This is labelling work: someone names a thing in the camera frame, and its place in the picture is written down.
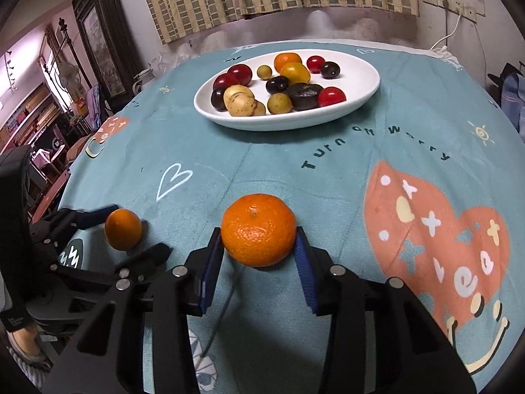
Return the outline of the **person's left hand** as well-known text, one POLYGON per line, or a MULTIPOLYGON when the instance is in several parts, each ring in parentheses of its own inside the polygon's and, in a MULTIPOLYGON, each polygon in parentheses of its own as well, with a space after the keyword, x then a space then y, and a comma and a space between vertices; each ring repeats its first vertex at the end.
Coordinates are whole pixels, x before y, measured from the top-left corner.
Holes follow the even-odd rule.
POLYGON ((36 340, 37 335, 38 328, 35 323, 8 333, 11 347, 28 363, 39 363, 45 360, 45 354, 36 340))

